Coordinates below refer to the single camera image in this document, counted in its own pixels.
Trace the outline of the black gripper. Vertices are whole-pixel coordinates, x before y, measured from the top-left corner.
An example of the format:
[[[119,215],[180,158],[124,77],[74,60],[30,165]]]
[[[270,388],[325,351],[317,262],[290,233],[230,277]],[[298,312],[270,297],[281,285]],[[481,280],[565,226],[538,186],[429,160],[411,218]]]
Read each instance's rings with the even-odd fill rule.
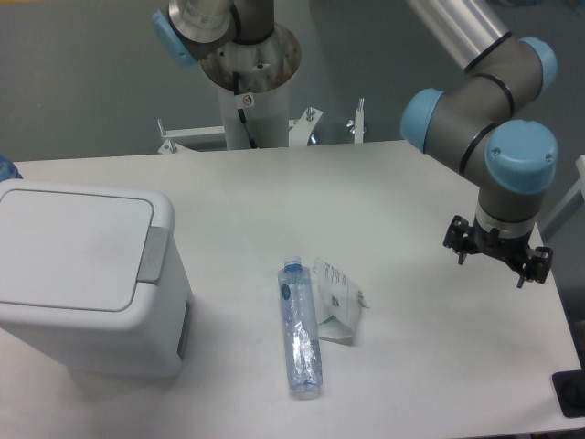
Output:
[[[517,288],[525,283],[543,284],[551,269],[553,250],[549,247],[529,247],[531,232],[518,237],[506,237],[502,230],[483,227],[478,219],[473,226],[455,215],[446,231],[443,246],[451,249],[458,257],[458,264],[463,265],[470,254],[481,253],[505,263],[518,274]]]

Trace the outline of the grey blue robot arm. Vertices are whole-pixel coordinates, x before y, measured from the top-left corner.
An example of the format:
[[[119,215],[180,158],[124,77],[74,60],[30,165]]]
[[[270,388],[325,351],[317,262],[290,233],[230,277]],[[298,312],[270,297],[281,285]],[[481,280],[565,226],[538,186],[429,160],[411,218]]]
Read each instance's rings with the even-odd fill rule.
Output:
[[[531,247],[558,143],[540,123],[516,118],[556,78],[551,47],[516,38],[484,1],[414,1],[412,10],[468,76],[457,91],[418,92],[400,134],[479,189],[473,221],[455,217],[444,245],[460,259],[481,253],[521,283],[543,283],[553,252]],[[153,14],[155,32],[180,64],[199,65],[217,88],[227,146],[291,144],[288,87],[300,66],[294,34],[271,1],[171,1]]]

